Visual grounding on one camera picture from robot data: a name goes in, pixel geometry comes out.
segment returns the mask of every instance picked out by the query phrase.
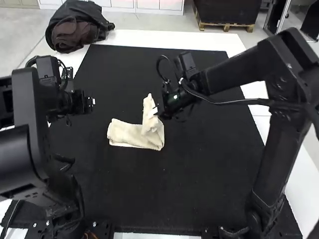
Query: cream cloth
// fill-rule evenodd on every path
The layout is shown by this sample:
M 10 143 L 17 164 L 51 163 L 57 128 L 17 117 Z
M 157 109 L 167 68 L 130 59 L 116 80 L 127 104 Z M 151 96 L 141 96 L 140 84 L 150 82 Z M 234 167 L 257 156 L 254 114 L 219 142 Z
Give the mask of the cream cloth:
M 107 132 L 110 145 L 158 151 L 164 147 L 164 125 L 158 116 L 154 115 L 158 109 L 151 94 L 143 100 L 143 108 L 142 124 L 112 119 Z

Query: white cabinet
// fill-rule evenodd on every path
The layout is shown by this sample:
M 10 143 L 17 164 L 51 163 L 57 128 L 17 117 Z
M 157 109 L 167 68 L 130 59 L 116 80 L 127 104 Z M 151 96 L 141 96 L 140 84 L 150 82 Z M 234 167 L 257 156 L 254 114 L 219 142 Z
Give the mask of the white cabinet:
M 183 0 L 160 0 L 159 8 L 161 10 L 182 10 Z
M 160 0 L 137 0 L 137 8 L 159 9 Z
M 40 0 L 40 4 L 62 5 L 62 0 Z
M 134 8 L 134 0 L 111 0 L 111 7 Z
M 111 0 L 93 0 L 93 2 L 100 6 L 111 6 Z
M 40 9 L 58 9 L 66 0 L 37 0 Z M 92 0 L 102 11 L 183 15 L 184 0 Z

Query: white floor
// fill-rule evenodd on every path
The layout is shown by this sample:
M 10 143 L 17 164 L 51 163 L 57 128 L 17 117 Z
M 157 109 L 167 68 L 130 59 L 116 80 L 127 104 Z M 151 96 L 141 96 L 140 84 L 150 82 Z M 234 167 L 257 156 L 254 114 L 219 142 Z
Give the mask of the white floor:
M 34 55 L 55 53 L 48 47 L 44 37 L 53 13 L 53 10 L 0 8 L 0 77 L 10 74 L 12 69 L 23 67 Z M 115 23 L 116 29 L 200 32 L 189 0 L 185 3 L 184 16 L 118 12 L 104 12 L 103 15 Z M 253 33 L 247 33 L 242 28 L 231 28 L 229 33 L 238 34 L 246 48 L 255 46 L 257 42 L 267 37 L 262 30 L 265 18 L 265 13 L 258 15 Z M 291 26 L 300 28 L 301 24 L 302 22 L 294 14 L 290 14 L 283 29 Z M 212 27 L 206 28 L 202 34 L 205 32 L 223 31 L 221 27 Z M 310 43 L 310 45 L 319 55 L 319 43 Z M 313 128 L 308 133 L 304 145 L 319 168 L 319 143 Z

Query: black jacket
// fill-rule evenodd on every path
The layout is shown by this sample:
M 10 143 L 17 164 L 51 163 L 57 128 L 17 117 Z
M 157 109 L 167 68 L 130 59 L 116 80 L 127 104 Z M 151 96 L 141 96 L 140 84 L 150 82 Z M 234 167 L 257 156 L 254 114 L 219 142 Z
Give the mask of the black jacket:
M 83 22 L 87 27 L 81 35 Z M 93 1 L 67 0 L 50 19 L 45 39 L 53 50 L 69 53 L 82 48 L 83 44 L 105 40 L 107 31 L 114 28 L 115 25 L 102 16 L 102 7 Z

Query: table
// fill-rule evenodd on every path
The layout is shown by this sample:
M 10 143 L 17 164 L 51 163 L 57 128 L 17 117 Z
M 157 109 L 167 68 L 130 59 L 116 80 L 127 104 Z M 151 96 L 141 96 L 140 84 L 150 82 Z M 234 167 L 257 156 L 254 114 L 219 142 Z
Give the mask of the table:
M 119 45 L 135 47 L 152 47 L 168 49 L 192 49 L 192 50 L 215 50 L 226 51 L 229 57 L 245 50 L 243 43 L 237 34 L 224 33 L 186 33 L 165 31 L 142 31 L 142 30 L 116 30 L 112 31 L 102 45 Z M 65 65 L 72 66 L 74 75 L 88 50 L 85 46 L 68 55 L 57 54 Z M 241 87 L 246 98 L 267 97 L 267 91 L 263 82 L 256 82 Z M 266 142 L 270 113 L 267 107 L 250 106 L 257 129 Z M 319 172 L 302 146 L 293 168 L 291 177 L 286 187 L 286 195 L 301 232 L 306 238 L 319 217 Z M 0 203 L 0 218 L 6 212 L 10 201 Z M 22 239 L 26 229 L 8 230 L 8 238 Z M 131 234 L 116 234 L 117 238 L 132 238 Z

